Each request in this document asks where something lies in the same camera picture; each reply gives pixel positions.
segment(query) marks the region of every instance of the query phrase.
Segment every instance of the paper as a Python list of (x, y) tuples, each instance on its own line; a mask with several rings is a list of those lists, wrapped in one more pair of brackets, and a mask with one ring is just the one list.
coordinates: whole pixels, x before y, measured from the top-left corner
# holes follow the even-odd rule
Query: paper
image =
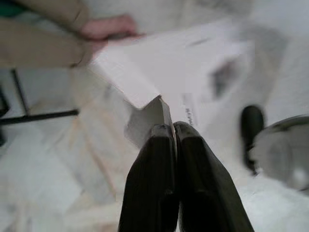
[(252, 65), (252, 45), (223, 36), (222, 27), (206, 24), (153, 35), (131, 45), (111, 46), (93, 61), (136, 108), (161, 96), (173, 122), (204, 127), (215, 116), (235, 82)]

